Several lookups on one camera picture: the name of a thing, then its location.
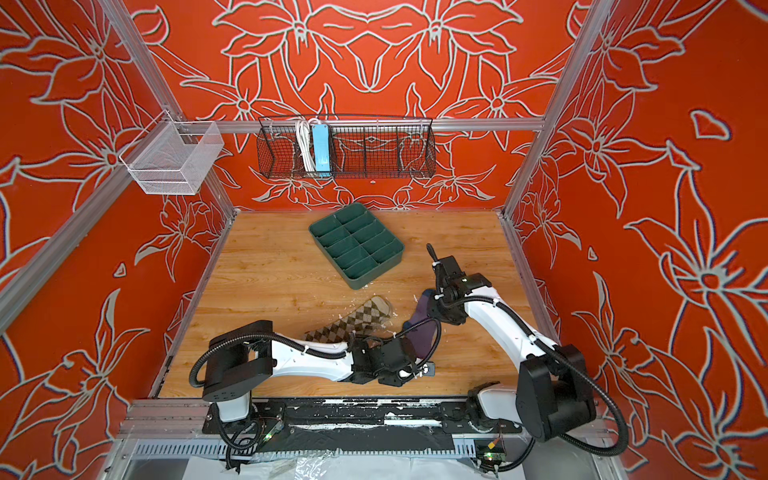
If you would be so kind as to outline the purple sock with yellow cuff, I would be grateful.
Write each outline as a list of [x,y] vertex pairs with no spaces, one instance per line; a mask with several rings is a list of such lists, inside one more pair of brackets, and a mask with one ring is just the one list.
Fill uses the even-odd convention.
[[403,331],[412,328],[405,335],[405,338],[413,346],[419,360],[428,358],[436,349],[435,343],[438,341],[440,323],[434,320],[429,313],[429,301],[434,295],[433,289],[424,290],[417,301],[415,311],[402,326]]

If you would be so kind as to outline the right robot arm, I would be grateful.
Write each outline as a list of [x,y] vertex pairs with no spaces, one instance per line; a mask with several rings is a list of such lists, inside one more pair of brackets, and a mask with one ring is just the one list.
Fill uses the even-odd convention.
[[[480,273],[468,275],[452,256],[440,258],[427,246],[435,274],[435,293],[428,300],[429,316],[441,323],[462,325],[471,318],[507,354],[517,370],[517,386],[499,384],[477,392],[481,412],[490,419],[522,425],[537,442],[560,438],[602,457],[616,457],[629,445],[627,421],[617,403],[588,374],[581,351],[560,345],[541,334],[513,310]],[[616,423],[616,440],[594,446],[571,435],[597,417],[600,398]]]

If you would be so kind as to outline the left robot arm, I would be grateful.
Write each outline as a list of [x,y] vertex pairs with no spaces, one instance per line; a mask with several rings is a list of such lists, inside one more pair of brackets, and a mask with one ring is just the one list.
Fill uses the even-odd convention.
[[219,335],[189,372],[215,420],[234,423],[253,416],[252,391],[272,377],[317,377],[364,385],[401,387],[422,373],[428,360],[404,335],[353,336],[338,343],[286,337],[260,320]]

